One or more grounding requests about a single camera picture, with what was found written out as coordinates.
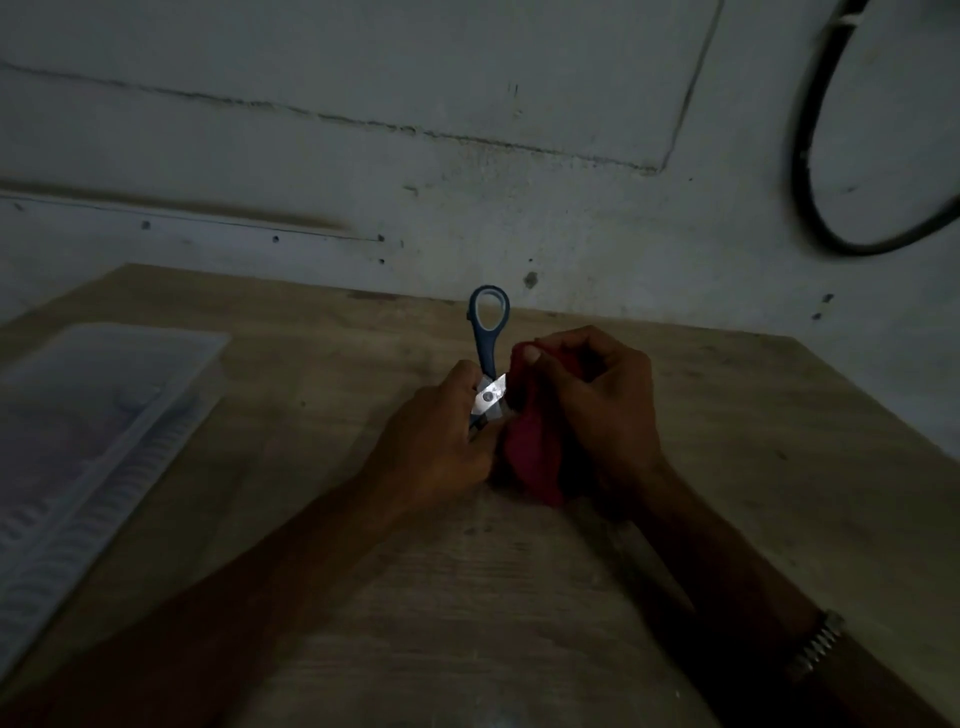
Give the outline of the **person's left forearm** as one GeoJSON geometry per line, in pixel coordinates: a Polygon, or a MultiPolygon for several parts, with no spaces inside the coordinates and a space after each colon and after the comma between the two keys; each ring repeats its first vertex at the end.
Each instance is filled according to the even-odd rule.
{"type": "Polygon", "coordinates": [[[136,623],[0,706],[0,728],[210,728],[311,603],[417,506],[355,478],[136,623]]]}

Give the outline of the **red cloth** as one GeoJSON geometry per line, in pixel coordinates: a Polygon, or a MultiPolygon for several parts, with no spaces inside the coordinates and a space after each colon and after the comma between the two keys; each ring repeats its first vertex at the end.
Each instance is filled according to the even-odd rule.
{"type": "Polygon", "coordinates": [[[555,358],[577,380],[584,379],[585,370],[576,353],[535,341],[517,343],[510,352],[505,401],[512,415],[502,432],[503,459],[528,498],[559,508],[576,497],[575,480],[586,460],[558,404],[556,390],[524,359],[528,347],[555,358]]]}

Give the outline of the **metal wristwatch band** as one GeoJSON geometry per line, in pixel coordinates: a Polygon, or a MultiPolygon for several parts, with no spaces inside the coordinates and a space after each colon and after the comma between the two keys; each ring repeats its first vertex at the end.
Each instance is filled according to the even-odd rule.
{"type": "Polygon", "coordinates": [[[817,629],[793,652],[784,665],[784,677],[791,684],[803,682],[828,657],[846,633],[846,620],[834,610],[821,614],[817,629]]]}

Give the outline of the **person's right forearm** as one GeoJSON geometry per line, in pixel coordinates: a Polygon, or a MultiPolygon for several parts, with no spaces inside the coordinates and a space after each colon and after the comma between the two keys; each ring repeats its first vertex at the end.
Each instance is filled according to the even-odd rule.
{"type": "Polygon", "coordinates": [[[817,629],[820,608],[666,462],[635,504],[623,508],[685,592],[698,616],[736,657],[772,683],[792,728],[954,728],[846,628],[802,682],[787,660],[817,629]]]}

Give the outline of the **blue handled scissors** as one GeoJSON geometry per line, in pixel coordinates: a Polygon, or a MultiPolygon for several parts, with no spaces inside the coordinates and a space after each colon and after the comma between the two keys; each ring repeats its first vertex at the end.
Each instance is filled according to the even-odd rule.
{"type": "Polygon", "coordinates": [[[499,334],[509,322],[511,302],[507,293],[496,285],[482,285],[475,289],[468,300],[466,319],[471,325],[478,364],[482,372],[481,383],[470,412],[469,426],[475,431],[483,430],[490,422],[499,420],[506,404],[507,375],[497,373],[496,346],[499,334]],[[499,317],[487,324],[481,316],[481,303],[485,298],[498,304],[499,317]]]}

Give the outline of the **clear plastic container lid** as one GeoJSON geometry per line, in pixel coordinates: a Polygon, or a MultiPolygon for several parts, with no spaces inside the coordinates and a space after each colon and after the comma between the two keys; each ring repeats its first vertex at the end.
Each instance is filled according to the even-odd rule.
{"type": "Polygon", "coordinates": [[[0,370],[0,682],[220,402],[231,341],[78,323],[0,370]]]}

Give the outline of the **person's right hand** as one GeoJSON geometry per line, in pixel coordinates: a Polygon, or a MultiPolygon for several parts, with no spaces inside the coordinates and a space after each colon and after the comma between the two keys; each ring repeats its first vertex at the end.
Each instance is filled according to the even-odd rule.
{"type": "Polygon", "coordinates": [[[534,342],[564,344],[581,358],[582,380],[549,359],[546,371],[558,385],[570,431],[610,496],[623,508],[635,504],[666,469],[648,355],[594,325],[534,342]]]}

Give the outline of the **person's left hand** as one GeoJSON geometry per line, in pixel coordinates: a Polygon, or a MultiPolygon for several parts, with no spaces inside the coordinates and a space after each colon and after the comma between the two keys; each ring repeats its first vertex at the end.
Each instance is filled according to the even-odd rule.
{"type": "Polygon", "coordinates": [[[391,519],[462,496],[495,466],[505,420],[472,435],[472,409],[441,404],[439,384],[417,390],[397,409],[357,475],[391,519]]]}

